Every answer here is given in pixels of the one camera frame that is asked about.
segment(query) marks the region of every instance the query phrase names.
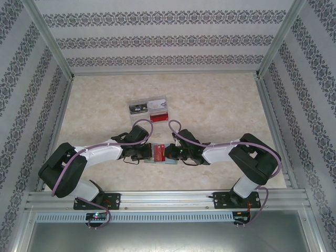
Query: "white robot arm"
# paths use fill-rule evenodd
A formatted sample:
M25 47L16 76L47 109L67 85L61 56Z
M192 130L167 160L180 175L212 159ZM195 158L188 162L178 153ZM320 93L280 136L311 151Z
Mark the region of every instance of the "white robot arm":
M230 192L230 200L236 205L280 171L278 167L274 173L281 164L280 155L249 133L239 140L224 144L201 144L187 129L178 133L173 131L173 138L178 145L171 144L165 149L167 158L182 160L184 163L190 158L195 162L185 163L186 165L210 165L227 161L237 164L244 176L236 182Z
M84 169L128 156L133 161L151 158L151 144L142 143L151 133L135 125L130 133L120 134L100 144L74 147L63 143L42 166L38 175L52 188L52 196L62 198L73 195L100 205L104 192L95 182L80 179Z

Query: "clear plastic box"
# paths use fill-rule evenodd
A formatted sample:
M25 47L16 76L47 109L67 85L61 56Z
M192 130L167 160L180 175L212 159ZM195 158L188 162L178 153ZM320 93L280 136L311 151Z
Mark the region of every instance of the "clear plastic box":
M153 123L169 120L166 96L129 101L128 107L132 125L140 119L148 119Z

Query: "metal bracket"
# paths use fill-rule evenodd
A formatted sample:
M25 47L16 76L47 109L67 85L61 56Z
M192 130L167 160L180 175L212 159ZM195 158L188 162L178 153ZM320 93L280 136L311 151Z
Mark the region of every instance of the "metal bracket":
M103 203L105 203L108 210L119 210L120 193L105 193ZM101 208L87 204L79 199L75 199L73 203L74 210L101 210Z
M230 192L214 192L212 194L214 199L215 209L242 209L248 208L248 203L250 203L250 208L260 208L260 198L258 192L251 192L251 194L242 202L241 204L234 204L230 200Z

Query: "table surface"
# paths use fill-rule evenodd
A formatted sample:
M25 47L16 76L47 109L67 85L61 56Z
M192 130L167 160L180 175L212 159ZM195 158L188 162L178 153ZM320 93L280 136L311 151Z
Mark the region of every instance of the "table surface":
M169 117L200 142L223 143L251 133L274 147L252 73L75 77L57 146L92 145L131 130L127 102L166 95ZM149 131L149 125L142 125ZM168 124L157 123L149 142L173 143ZM109 161L84 170L105 191L230 189L242 176L233 162L212 165ZM267 183L285 188L282 173Z

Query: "damask pattern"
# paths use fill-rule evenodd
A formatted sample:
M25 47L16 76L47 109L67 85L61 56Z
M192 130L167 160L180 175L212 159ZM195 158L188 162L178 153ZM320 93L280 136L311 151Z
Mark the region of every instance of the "damask pattern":
M206 10L45 14L50 28L113 25L280 24L285 10Z
M30 81L27 92L24 96L18 115L13 123L13 128L9 132L7 142L5 142L0 157L0 189L6 180L6 174L12 164L14 153L17 150L24 128L32 111L40 86L48 69L53 55L48 47L44 50L41 59L37 65L35 73Z
M297 92L296 94L301 102L307 120L310 123L310 128L317 141L317 146L320 148L321 154L323 154L323 160L327 163L326 167L329 169L329 174L333 178L332 181L336 183L336 151L330 143L329 136L326 135L327 132L324 130L324 125L321 122L319 113L313 104L313 100L310 98L306 84L303 82L299 69L285 42L280 46L279 53L287 68L287 73L293 82L293 87Z
M309 5L320 18L321 23L336 43L336 8L330 0L309 0Z
M301 49L309 62L311 70L315 74L319 85L322 87L324 96L327 97L328 103L336 116L336 84L335 77L331 75L328 65L323 60L320 51L311 38L304 26L301 18L297 18L291 28L296 40L299 42Z
M33 50L36 41L40 33L36 28L35 24L32 22L25 37L20 43L20 46L15 52L13 60L9 63L7 72L5 72L4 77L1 79L0 84L0 117L2 116L2 111L5 110L8 100L12 96L14 87L17 84L18 78L21 76L23 67L27 64L28 57Z
M46 153L44 154L44 157L43 157L43 163L45 163L46 159L47 159L47 155L48 155L48 152L49 152L51 141L53 139L52 137L54 136L54 130L56 128L56 123L58 121L58 115L59 115L59 112L60 112L60 110L62 108L64 95L66 94L67 86L68 86L68 83L67 83L67 85L66 85L66 87L64 89L64 92L63 92L63 95L62 95L62 98L61 98L61 103L60 103L60 105L58 107L57 116L56 116L56 118L54 120L54 125L52 126L52 129L51 129L51 134L50 134L50 137L49 137L49 142L47 144ZM41 179L40 177L37 177L37 182L36 182L36 185L35 185L35 191L37 191L37 186L39 184L40 179Z
M53 76L53 80L50 84L50 88L48 90L46 100L43 104L43 108L41 110L38 122L36 124L33 137L31 138L29 148L25 156L25 160L22 164L22 168L18 176L18 180L15 184L15 190L13 190L13 196L10 199L10 204L8 205L8 211L6 212L4 221L2 222L2 228L0 230L0 251L6 250L6 246L12 234L13 227L14 227L14 221L17 217L17 212L19 210L18 206L22 203L22 197L24 195L24 190L26 189L28 179L30 176L30 172L34 165L36 153L38 151L38 147L40 145L42 136L44 134L44 130L45 130L45 127L48 121L51 108L53 106L53 102L54 102L54 99L57 93L57 89L60 84L61 77L62 77L62 71L60 67L58 66ZM62 100L64 98L66 90L67 90L67 87L65 87L64 89Z
M269 46L272 35L190 35L56 39L61 49L171 47L171 46Z
M67 58L71 67L259 64L263 55L177 55Z
M268 97L269 97L269 101L270 101L270 103L271 103L271 105L272 105L272 109L273 109L273 112L274 112L275 119L277 120L278 129L279 129L280 134L281 134L281 137L282 137L283 145L285 146L285 150L286 150L286 154L287 154L287 157L288 157L290 166L291 166L291 168L292 168L292 170L293 170L293 174L294 174L294 177L295 177L296 184L298 185L298 188L301 188L301 187L300 187L300 183L299 183L299 181L298 181L298 179L297 179L297 176L296 176L295 167L294 167L294 165L293 165L292 159L291 159L291 157L290 157L290 153L289 153L289 151L288 151L288 148L287 148L287 145L286 145L286 142L285 142L285 137L284 137L283 132L282 132L282 129L281 129L281 127L280 127L280 122L279 122L278 116L277 116L277 114L275 113L275 107L274 107L274 104L273 104L273 102L272 102L272 98L271 98L271 96L270 96L270 94L269 94L267 85L265 85L265 87L266 87L266 89L267 89L267 94L268 94Z
M325 231L328 233L328 238L331 240L332 248L336 250L336 223L334 222L334 217L332 217L331 215L332 211L331 208L328 206L328 201L325 199L326 194L322 189L322 184L319 177L316 175L315 167L313 162L311 161L310 153L305 144L305 140L302 137L301 129L295 117L294 110L290 105L289 98L287 96L284 85L274 62L271 63L268 70L272 77L279 101L281 102L283 112L287 119L287 123L290 128L293 140L295 142L295 147L297 148L301 164L306 173L308 184L311 187L310 189L313 193L313 197L319 209L321 220L324 223Z
M0 45L5 40L17 17L23 10L20 0L8 0L0 11Z

